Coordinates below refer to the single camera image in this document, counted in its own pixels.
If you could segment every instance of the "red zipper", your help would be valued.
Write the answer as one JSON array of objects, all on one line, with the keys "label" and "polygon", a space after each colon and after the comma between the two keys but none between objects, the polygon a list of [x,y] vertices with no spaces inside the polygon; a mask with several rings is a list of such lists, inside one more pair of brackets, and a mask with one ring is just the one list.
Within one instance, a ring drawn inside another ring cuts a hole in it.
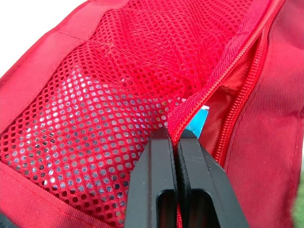
[{"label": "red zipper", "polygon": [[[219,77],[219,79],[214,83],[214,85],[205,93],[205,95],[190,109],[191,111],[187,114],[187,116],[184,118],[184,120],[178,125],[178,127],[175,130],[173,137],[172,137],[173,144],[176,144],[178,142],[178,139],[181,136],[182,131],[185,129],[185,127],[188,125],[188,123],[191,121],[191,119],[194,117],[194,115],[197,113],[197,111],[211,97],[211,95],[213,94],[215,89],[218,87],[218,85],[223,81],[224,78],[226,78],[231,73],[231,71],[233,70],[235,65],[239,62],[239,60],[243,57],[243,55],[249,50],[249,48],[252,46],[252,44],[257,40],[257,38],[260,36],[265,25],[268,22],[273,21],[273,19],[277,15],[278,11],[280,10],[283,2],[284,2],[284,0],[275,0],[273,3],[270,4],[269,9],[268,9],[267,13],[265,14],[265,16],[263,17],[261,23],[258,25],[255,32],[248,39],[247,43],[243,46],[243,48],[241,49],[241,51],[237,55],[237,57],[228,66],[228,68]],[[228,128],[227,128],[226,132],[228,133],[231,131],[230,128],[233,127],[232,123],[227,124],[227,127]]]},{"label": "red zipper", "polygon": [[227,155],[227,148],[230,141],[230,136],[233,130],[233,127],[238,119],[239,113],[241,112],[243,106],[245,105],[246,100],[251,94],[253,88],[255,87],[257,80],[259,78],[261,69],[263,67],[263,60],[266,56],[267,49],[267,32],[263,31],[256,53],[252,62],[251,69],[249,74],[237,95],[225,121],[221,132],[219,134],[217,148],[214,153],[215,160],[221,165],[224,166],[225,158]]}]

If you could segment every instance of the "red mesh pocket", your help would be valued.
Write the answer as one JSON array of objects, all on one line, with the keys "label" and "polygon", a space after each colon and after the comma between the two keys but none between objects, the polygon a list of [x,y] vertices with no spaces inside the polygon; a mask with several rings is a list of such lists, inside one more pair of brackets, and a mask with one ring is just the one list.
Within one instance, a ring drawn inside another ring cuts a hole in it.
[{"label": "red mesh pocket", "polygon": [[204,86],[250,3],[137,0],[106,12],[1,135],[1,160],[122,227],[130,172],[150,133]]}]

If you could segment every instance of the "blue tag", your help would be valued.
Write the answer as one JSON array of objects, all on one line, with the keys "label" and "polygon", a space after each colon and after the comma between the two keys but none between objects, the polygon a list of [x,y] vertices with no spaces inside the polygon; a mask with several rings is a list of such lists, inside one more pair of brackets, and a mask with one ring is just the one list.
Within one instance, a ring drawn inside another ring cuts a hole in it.
[{"label": "blue tag", "polygon": [[208,115],[209,107],[203,106],[198,113],[195,114],[193,119],[190,121],[186,129],[192,131],[197,138],[199,138],[201,130],[205,124],[207,115]]}]

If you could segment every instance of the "red bag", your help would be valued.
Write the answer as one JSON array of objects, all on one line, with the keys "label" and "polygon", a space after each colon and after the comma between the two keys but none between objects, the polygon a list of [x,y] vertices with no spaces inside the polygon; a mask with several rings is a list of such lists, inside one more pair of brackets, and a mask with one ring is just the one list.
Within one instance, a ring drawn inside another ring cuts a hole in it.
[{"label": "red bag", "polygon": [[292,227],[303,14],[301,0],[82,4],[0,80],[0,211],[20,227],[123,227],[151,132],[177,143],[208,105],[200,143],[250,226]]}]

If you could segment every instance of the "white background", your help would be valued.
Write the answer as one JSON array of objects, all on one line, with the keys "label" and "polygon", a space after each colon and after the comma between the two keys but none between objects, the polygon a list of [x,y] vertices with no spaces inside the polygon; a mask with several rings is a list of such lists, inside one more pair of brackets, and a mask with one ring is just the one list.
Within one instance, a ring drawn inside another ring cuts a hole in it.
[{"label": "white background", "polygon": [[83,2],[85,0],[0,0],[0,77],[43,34]]}]

